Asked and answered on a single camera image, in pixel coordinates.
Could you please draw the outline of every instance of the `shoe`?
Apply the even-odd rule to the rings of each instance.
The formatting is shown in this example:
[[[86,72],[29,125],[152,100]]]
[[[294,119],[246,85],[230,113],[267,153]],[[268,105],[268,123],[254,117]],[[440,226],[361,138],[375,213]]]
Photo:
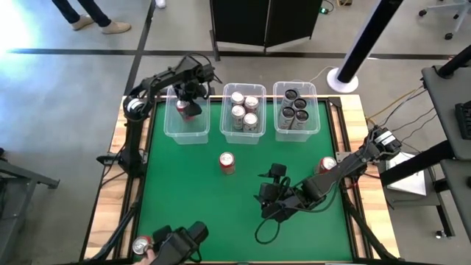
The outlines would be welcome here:
[[[163,9],[167,6],[166,0],[155,0],[155,4],[160,9]]]
[[[91,19],[89,15],[80,15],[80,19],[77,22],[72,23],[71,26],[73,30],[80,30],[81,28],[90,25],[93,22],[93,19]]]
[[[111,21],[108,26],[104,26],[101,29],[103,34],[118,34],[130,30],[131,24]]]

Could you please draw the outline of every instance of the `green mat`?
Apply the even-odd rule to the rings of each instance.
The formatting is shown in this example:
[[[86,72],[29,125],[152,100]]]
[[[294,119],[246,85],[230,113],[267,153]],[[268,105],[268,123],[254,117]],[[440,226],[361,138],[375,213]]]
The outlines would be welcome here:
[[[350,261],[340,193],[327,211],[297,213],[282,223],[273,243],[261,245],[254,239],[262,218],[253,195],[262,182],[270,181],[257,175],[272,163],[282,163],[297,183],[312,175],[321,158],[334,155],[324,102],[319,103],[321,130],[305,143],[275,141],[273,106],[268,104],[266,133],[258,145],[227,144],[219,131],[221,108],[211,103],[208,144],[178,145],[163,133],[165,105],[158,105],[138,235],[151,235],[164,225],[175,229],[202,221],[209,229],[201,246],[203,261]],[[221,173],[223,152],[234,154],[235,174]],[[259,238],[266,241],[275,231],[276,223],[270,220]]]

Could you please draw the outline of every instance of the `office chair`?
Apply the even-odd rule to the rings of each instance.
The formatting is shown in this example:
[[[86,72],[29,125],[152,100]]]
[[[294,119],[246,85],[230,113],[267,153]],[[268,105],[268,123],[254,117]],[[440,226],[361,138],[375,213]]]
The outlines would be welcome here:
[[[463,24],[466,14],[468,13],[468,11],[471,10],[471,0],[462,1],[462,3],[441,4],[432,7],[427,7],[424,10],[420,10],[419,16],[423,17],[425,14],[427,14],[427,11],[429,10],[456,10],[456,14],[453,16],[453,19],[458,19],[456,21],[455,30],[453,31],[454,33],[456,33],[459,30],[461,24]],[[451,40],[453,38],[453,32],[445,34],[445,40]]]

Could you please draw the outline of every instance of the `clear plastic container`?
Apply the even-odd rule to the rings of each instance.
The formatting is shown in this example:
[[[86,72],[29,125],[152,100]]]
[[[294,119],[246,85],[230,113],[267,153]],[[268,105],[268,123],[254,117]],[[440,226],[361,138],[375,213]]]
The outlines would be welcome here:
[[[210,101],[198,98],[194,101],[202,112],[192,120],[185,121],[177,110],[178,98],[173,88],[167,90],[163,131],[177,144],[207,144],[210,128]]]
[[[305,124],[304,130],[282,130],[278,127],[281,102],[283,101],[283,96],[288,89],[296,90],[299,94],[299,97],[305,99],[308,103],[305,110],[309,114],[309,119]],[[273,94],[275,95],[273,100],[273,115],[275,116],[277,141],[305,142],[309,139],[309,137],[321,130],[316,87],[312,83],[276,82],[273,85]]]
[[[254,96],[258,99],[258,108],[255,113],[258,117],[258,126],[255,132],[243,132],[233,126],[231,115],[232,103],[230,96],[234,92],[241,92],[245,97]],[[266,123],[266,88],[262,85],[235,84],[230,83],[224,86],[221,123],[219,129],[226,136],[229,144],[258,144],[258,140],[265,134]]]

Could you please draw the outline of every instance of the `gray floor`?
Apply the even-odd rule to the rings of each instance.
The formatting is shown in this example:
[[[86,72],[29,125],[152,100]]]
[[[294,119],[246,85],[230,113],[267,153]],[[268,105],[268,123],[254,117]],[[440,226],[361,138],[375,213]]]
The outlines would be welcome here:
[[[77,10],[81,7],[71,2]],[[0,25],[6,28],[0,49],[136,49],[149,8],[149,0],[97,0],[111,17],[129,21],[133,28],[123,35],[105,36],[96,25],[72,32],[50,1],[3,1]],[[357,31],[373,8],[373,0],[355,0],[320,15],[313,40],[291,47],[291,52],[348,52]],[[417,12],[434,0],[408,0],[397,12],[378,41],[374,52],[390,54],[455,54],[471,41],[469,23],[452,41],[443,34],[453,28],[453,13]],[[211,49],[208,1],[168,0],[165,10],[156,10],[146,42],[148,50]],[[106,152],[132,56],[0,54],[0,146],[12,163],[61,179],[56,191],[40,187],[12,263],[58,264],[78,259],[98,188],[102,167],[95,157]],[[174,66],[180,57],[143,57],[136,83]],[[281,80],[310,80],[325,66],[340,66],[340,59],[223,57],[214,63],[224,83],[259,83],[271,91]],[[358,72],[367,115],[407,91],[421,85],[420,69],[445,61],[367,60]],[[334,93],[325,83],[325,73],[313,81],[317,93]],[[216,85],[221,93],[223,85]],[[431,108],[424,93],[389,120],[398,128]],[[388,112],[375,118],[381,121]],[[398,131],[406,137],[420,123]],[[407,142],[426,149],[445,139],[438,119],[428,123]],[[402,208],[390,211],[403,258],[442,264],[471,264],[470,242],[460,223],[449,193],[444,194],[457,236],[437,240],[440,229],[434,208]]]

